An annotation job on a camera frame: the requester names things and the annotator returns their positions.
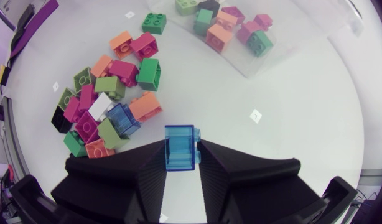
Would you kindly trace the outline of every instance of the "transparent blue brick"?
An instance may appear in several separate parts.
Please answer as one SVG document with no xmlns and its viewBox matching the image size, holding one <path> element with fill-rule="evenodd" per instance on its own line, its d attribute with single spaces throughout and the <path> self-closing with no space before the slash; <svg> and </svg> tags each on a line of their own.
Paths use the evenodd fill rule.
<svg viewBox="0 0 382 224">
<path fill-rule="evenodd" d="M 107 117 L 119 135 L 131 135 L 141 126 L 141 123 L 134 119 L 127 104 L 118 103 L 112 110 L 108 111 Z"/>
<path fill-rule="evenodd" d="M 200 163 L 195 145 L 200 139 L 200 130 L 193 125 L 165 126 L 166 170 L 195 170 L 195 163 Z"/>
</svg>

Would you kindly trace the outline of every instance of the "white table surface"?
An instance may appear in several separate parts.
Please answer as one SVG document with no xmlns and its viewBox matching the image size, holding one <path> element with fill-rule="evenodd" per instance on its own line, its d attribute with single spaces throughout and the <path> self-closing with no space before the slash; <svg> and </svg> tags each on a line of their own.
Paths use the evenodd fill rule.
<svg viewBox="0 0 382 224">
<path fill-rule="evenodd" d="M 124 30 L 136 38 L 149 12 L 142 3 L 59 1 L 12 68 L 5 95 L 12 98 L 22 153 L 32 175 L 50 196 L 67 175 L 69 150 L 51 124 L 72 77 L 114 58 L 108 41 Z M 130 19 L 124 15 L 133 11 Z M 363 120 L 355 87 L 338 53 L 325 38 L 250 79 L 209 46 L 168 21 L 155 35 L 162 75 L 156 93 L 163 113 L 131 135 L 122 152 L 164 138 L 166 124 L 194 124 L 202 139 L 254 156 L 301 161 L 299 176 L 319 195 L 335 176 L 356 187 L 363 160 Z M 124 59 L 136 63 L 131 55 Z M 60 88 L 53 91 L 53 84 Z M 122 103 L 142 94 L 128 88 Z M 256 124 L 249 116 L 257 109 Z M 168 172 L 162 213 L 168 222 L 205 222 L 198 167 Z"/>
</svg>

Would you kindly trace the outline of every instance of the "red component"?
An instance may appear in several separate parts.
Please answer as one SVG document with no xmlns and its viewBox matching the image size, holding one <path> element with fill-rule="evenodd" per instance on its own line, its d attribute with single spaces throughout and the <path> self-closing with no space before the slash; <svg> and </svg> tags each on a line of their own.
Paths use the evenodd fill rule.
<svg viewBox="0 0 382 224">
<path fill-rule="evenodd" d="M 158 52 L 158 45 L 156 44 L 156 39 L 149 32 L 141 34 L 139 38 L 132 41 L 130 43 L 130 48 L 132 48 L 140 62 L 144 58 L 150 58 Z"/>
<path fill-rule="evenodd" d="M 139 70 L 137 66 L 131 63 L 115 60 L 109 73 L 116 75 L 127 87 L 137 85 L 136 75 L 139 73 Z"/>
</svg>

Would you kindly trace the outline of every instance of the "lego duplo brick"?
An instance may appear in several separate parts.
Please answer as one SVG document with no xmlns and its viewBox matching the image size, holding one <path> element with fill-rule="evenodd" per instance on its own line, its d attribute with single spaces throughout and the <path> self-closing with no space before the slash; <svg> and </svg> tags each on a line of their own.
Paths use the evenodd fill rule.
<svg viewBox="0 0 382 224">
<path fill-rule="evenodd" d="M 109 70 L 109 73 L 116 75 L 127 87 L 137 85 L 136 75 L 139 73 L 139 70 L 137 66 L 132 63 L 115 60 Z"/>
<path fill-rule="evenodd" d="M 117 149 L 129 142 L 128 135 L 119 135 L 109 119 L 104 119 L 103 122 L 97 126 L 97 129 L 98 135 L 104 139 L 104 146 L 107 149 Z"/>
<path fill-rule="evenodd" d="M 208 29 L 206 43 L 218 52 L 223 52 L 230 42 L 233 34 L 228 32 L 218 24 L 214 24 Z"/>
<path fill-rule="evenodd" d="M 86 151 L 90 159 L 97 159 L 112 156 L 115 154 L 115 150 L 105 148 L 103 139 L 99 139 L 87 144 Z"/>
<path fill-rule="evenodd" d="M 139 64 L 140 73 L 136 80 L 143 90 L 157 91 L 161 77 L 161 66 L 158 59 L 145 58 Z"/>
<path fill-rule="evenodd" d="M 142 97 L 133 99 L 129 105 L 129 109 L 134 119 L 140 122 L 145 122 L 162 112 L 158 99 L 150 91 L 145 91 Z"/>
<path fill-rule="evenodd" d="M 142 31 L 150 32 L 151 34 L 162 34 L 166 26 L 165 14 L 149 13 L 142 23 Z"/>
<path fill-rule="evenodd" d="M 87 156 L 85 143 L 76 131 L 69 131 L 65 135 L 64 143 L 75 157 Z"/>
<path fill-rule="evenodd" d="M 67 133 L 72 127 L 72 123 L 64 117 L 64 111 L 59 106 L 54 111 L 52 124 L 59 133 Z"/>
<path fill-rule="evenodd" d="M 263 56 L 273 47 L 273 43 L 262 30 L 254 32 L 246 44 L 257 57 Z"/>
<path fill-rule="evenodd" d="M 176 10 L 182 16 L 194 14 L 198 10 L 197 1 L 196 0 L 176 0 Z"/>
<path fill-rule="evenodd" d="M 197 12 L 193 29 L 196 34 L 206 36 L 207 30 L 210 27 L 210 21 L 213 16 L 213 11 L 201 9 Z"/>
<path fill-rule="evenodd" d="M 80 90 L 79 110 L 88 110 L 96 101 L 98 94 L 94 92 L 92 84 L 83 85 Z"/>
<path fill-rule="evenodd" d="M 110 40 L 109 45 L 115 52 L 116 56 L 122 60 L 133 51 L 130 48 L 130 43 L 133 41 L 128 31 L 124 31 L 120 35 Z"/>
<path fill-rule="evenodd" d="M 109 74 L 109 69 L 111 68 L 112 63 L 112 58 L 106 54 L 103 54 L 100 59 L 98 59 L 94 67 L 90 70 L 90 73 L 96 78 L 105 77 Z"/>
<path fill-rule="evenodd" d="M 132 41 L 130 47 L 140 62 L 144 58 L 150 58 L 158 52 L 156 39 L 149 32 L 141 34 L 139 38 Z"/>
<path fill-rule="evenodd" d="M 85 144 L 88 144 L 99 138 L 97 133 L 97 126 L 99 124 L 100 123 L 95 121 L 90 113 L 86 111 L 75 125 L 75 129 Z"/>
<path fill-rule="evenodd" d="M 72 96 L 76 96 L 77 94 L 70 90 L 69 88 L 65 88 L 64 92 L 61 95 L 60 101 L 58 102 L 58 106 L 61 107 L 63 111 L 67 109 L 67 105 L 69 104 L 69 101 L 71 100 Z"/>
<path fill-rule="evenodd" d="M 232 16 L 236 17 L 236 25 L 242 24 L 245 20 L 245 16 L 242 14 L 242 12 L 235 6 L 230 7 L 223 7 L 221 9 L 223 12 L 229 13 Z"/>
</svg>

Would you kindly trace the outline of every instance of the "toy building block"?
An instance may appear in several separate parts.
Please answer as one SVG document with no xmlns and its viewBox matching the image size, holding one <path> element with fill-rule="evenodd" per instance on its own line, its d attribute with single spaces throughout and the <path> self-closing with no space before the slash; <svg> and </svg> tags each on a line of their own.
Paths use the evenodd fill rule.
<svg viewBox="0 0 382 224">
<path fill-rule="evenodd" d="M 231 32 L 225 30 L 218 24 L 214 24 L 208 29 L 206 43 L 218 52 L 223 52 L 232 37 L 233 34 Z"/>
<path fill-rule="evenodd" d="M 245 20 L 245 16 L 242 14 L 242 12 L 235 6 L 231 7 L 223 7 L 221 9 L 223 12 L 229 13 L 232 16 L 236 17 L 236 25 L 242 24 Z"/>
<path fill-rule="evenodd" d="M 241 41 L 242 44 L 246 44 L 251 35 L 263 28 L 255 23 L 255 21 L 249 21 L 247 23 L 241 24 L 241 29 L 236 33 L 236 38 Z"/>
<path fill-rule="evenodd" d="M 107 117 L 119 134 L 129 136 L 140 128 L 140 122 L 134 119 L 127 104 L 118 103 L 112 110 L 108 111 Z"/>
<path fill-rule="evenodd" d="M 79 100 L 76 96 L 71 96 L 67 109 L 64 111 L 64 117 L 70 122 L 77 123 L 83 115 L 84 110 L 79 110 Z"/>
<path fill-rule="evenodd" d="M 70 90 L 68 88 L 64 89 L 64 92 L 61 95 L 60 101 L 58 102 L 59 107 L 63 111 L 67 109 L 67 105 L 69 104 L 69 101 L 71 100 L 71 97 L 76 96 L 76 93 L 73 90 Z"/>
<path fill-rule="evenodd" d="M 215 24 L 222 26 L 227 31 L 232 31 L 236 25 L 237 18 L 225 12 L 218 12 Z"/>
<path fill-rule="evenodd" d="M 103 139 L 99 139 L 87 144 L 86 151 L 90 159 L 115 155 L 115 150 L 105 148 Z"/>
<path fill-rule="evenodd" d="M 112 102 L 111 98 L 102 92 L 90 107 L 89 113 L 95 121 L 102 122 L 106 118 L 106 112 L 114 108 L 114 106 L 115 103 Z"/>
<path fill-rule="evenodd" d="M 152 34 L 162 34 L 166 26 L 165 14 L 149 13 L 142 23 L 142 31 L 150 32 Z"/>
<path fill-rule="evenodd" d="M 257 57 L 264 55 L 273 47 L 273 43 L 262 30 L 254 32 L 246 44 Z"/>
<path fill-rule="evenodd" d="M 153 93 L 145 91 L 142 97 L 133 99 L 129 105 L 129 109 L 134 119 L 145 122 L 153 116 L 162 112 L 162 108 Z"/>
<path fill-rule="evenodd" d="M 88 144 L 99 138 L 97 134 L 97 126 L 99 124 L 100 123 L 95 121 L 90 113 L 86 111 L 75 125 L 75 129 L 85 144 Z"/>
<path fill-rule="evenodd" d="M 206 10 L 210 10 L 213 12 L 213 15 L 212 17 L 216 17 L 217 16 L 217 12 L 220 8 L 220 4 L 218 2 L 216 2 L 215 0 L 206 0 L 204 2 L 200 2 L 198 4 L 198 9 L 206 9 Z"/>
<path fill-rule="evenodd" d="M 80 71 L 73 77 L 73 83 L 75 84 L 75 93 L 78 94 L 83 85 L 94 84 L 96 77 L 90 75 L 90 68 L 87 67 Z"/>
<path fill-rule="evenodd" d="M 198 11 L 196 0 L 176 0 L 177 12 L 182 16 L 194 14 Z"/>
<path fill-rule="evenodd" d="M 55 109 L 52 124 L 59 133 L 67 133 L 72 127 L 72 123 L 64 117 L 64 111 L 59 106 Z"/>
<path fill-rule="evenodd" d="M 137 85 L 136 75 L 139 73 L 139 70 L 137 66 L 132 63 L 115 60 L 109 70 L 109 73 L 116 75 L 127 87 Z"/>
<path fill-rule="evenodd" d="M 136 80 L 143 90 L 158 91 L 159 79 L 161 77 L 161 66 L 158 59 L 145 58 L 139 64 L 140 74 Z"/>
<path fill-rule="evenodd" d="M 97 97 L 98 94 L 94 92 L 93 84 L 83 85 L 80 90 L 79 110 L 88 110 Z"/>
<path fill-rule="evenodd" d="M 133 51 L 130 49 L 130 43 L 133 41 L 128 31 L 124 31 L 120 35 L 110 40 L 109 44 L 116 56 L 122 60 Z"/>
<path fill-rule="evenodd" d="M 90 73 L 97 78 L 105 77 L 108 75 L 108 72 L 112 66 L 112 63 L 113 63 L 112 58 L 110 58 L 106 54 L 103 54 L 103 56 L 101 56 L 101 58 L 98 59 L 98 62 L 95 64 L 95 66 L 90 70 Z"/>
<path fill-rule="evenodd" d="M 150 58 L 158 52 L 156 39 L 149 32 L 141 34 L 139 38 L 130 43 L 130 47 L 140 62 L 144 58 Z"/>
<path fill-rule="evenodd" d="M 273 20 L 267 14 L 259 14 L 253 19 L 257 24 L 259 24 L 264 31 L 268 30 L 268 27 L 273 25 Z"/>
<path fill-rule="evenodd" d="M 107 149 L 117 149 L 129 142 L 129 136 L 127 134 L 117 134 L 109 119 L 104 119 L 97 126 L 97 129 L 98 135 L 104 139 L 104 146 Z"/>
<path fill-rule="evenodd" d="M 95 93 L 106 93 L 111 99 L 120 100 L 124 98 L 126 86 L 121 83 L 117 76 L 97 78 Z"/>
<path fill-rule="evenodd" d="M 166 171 L 195 170 L 195 163 L 200 162 L 195 143 L 200 140 L 200 130 L 193 125 L 166 125 Z"/>
<path fill-rule="evenodd" d="M 206 33 L 210 27 L 210 21 L 212 19 L 213 12 L 206 9 L 201 9 L 197 12 L 195 18 L 193 30 L 196 34 L 206 36 Z"/>
<path fill-rule="evenodd" d="M 75 157 L 87 156 L 85 143 L 76 131 L 69 131 L 64 138 L 64 143 Z"/>
</svg>

